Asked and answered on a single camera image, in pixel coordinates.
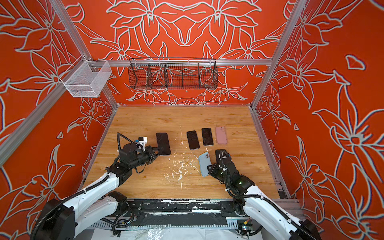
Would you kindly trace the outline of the black phone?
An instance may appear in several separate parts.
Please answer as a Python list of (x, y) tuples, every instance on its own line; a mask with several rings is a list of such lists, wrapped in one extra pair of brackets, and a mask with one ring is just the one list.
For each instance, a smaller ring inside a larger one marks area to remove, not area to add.
[(157, 144), (159, 149), (159, 155), (168, 156), (171, 155), (171, 147), (169, 137), (167, 133), (156, 133)]
[(200, 148), (200, 143), (199, 143), (199, 139), (196, 131), (188, 131), (187, 139), (188, 139), (190, 150), (196, 150)]

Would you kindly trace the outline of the light blue phone case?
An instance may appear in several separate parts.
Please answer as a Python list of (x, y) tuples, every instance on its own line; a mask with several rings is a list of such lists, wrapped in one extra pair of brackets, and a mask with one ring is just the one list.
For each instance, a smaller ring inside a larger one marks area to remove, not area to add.
[(202, 177), (206, 177), (209, 175), (208, 166), (211, 165), (211, 159), (208, 152), (205, 152), (198, 157), (200, 172)]

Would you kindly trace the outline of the pink clear phone case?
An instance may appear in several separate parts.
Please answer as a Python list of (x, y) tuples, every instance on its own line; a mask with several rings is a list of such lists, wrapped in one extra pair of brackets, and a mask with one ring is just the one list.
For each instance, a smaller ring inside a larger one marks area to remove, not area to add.
[(218, 145), (226, 145), (228, 143), (227, 132), (224, 126), (215, 127), (215, 133)]

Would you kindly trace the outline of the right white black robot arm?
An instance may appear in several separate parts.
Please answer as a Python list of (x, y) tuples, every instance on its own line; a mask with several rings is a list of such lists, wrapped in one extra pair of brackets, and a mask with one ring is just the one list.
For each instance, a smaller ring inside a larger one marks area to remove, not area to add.
[(232, 156), (218, 150), (217, 162), (207, 167), (209, 175), (225, 185), (226, 192), (240, 204), (246, 216), (260, 224), (277, 240), (320, 240), (320, 234), (310, 220), (302, 221), (284, 210), (248, 177), (237, 170)]

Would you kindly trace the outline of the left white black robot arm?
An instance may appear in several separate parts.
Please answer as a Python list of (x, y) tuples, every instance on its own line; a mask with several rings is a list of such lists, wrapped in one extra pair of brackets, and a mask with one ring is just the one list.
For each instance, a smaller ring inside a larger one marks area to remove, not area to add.
[(118, 147), (119, 154), (94, 183), (64, 198), (48, 201), (35, 224), (31, 240), (73, 240), (106, 216), (123, 210), (127, 198), (115, 190), (140, 166), (150, 165), (161, 149), (130, 143)]

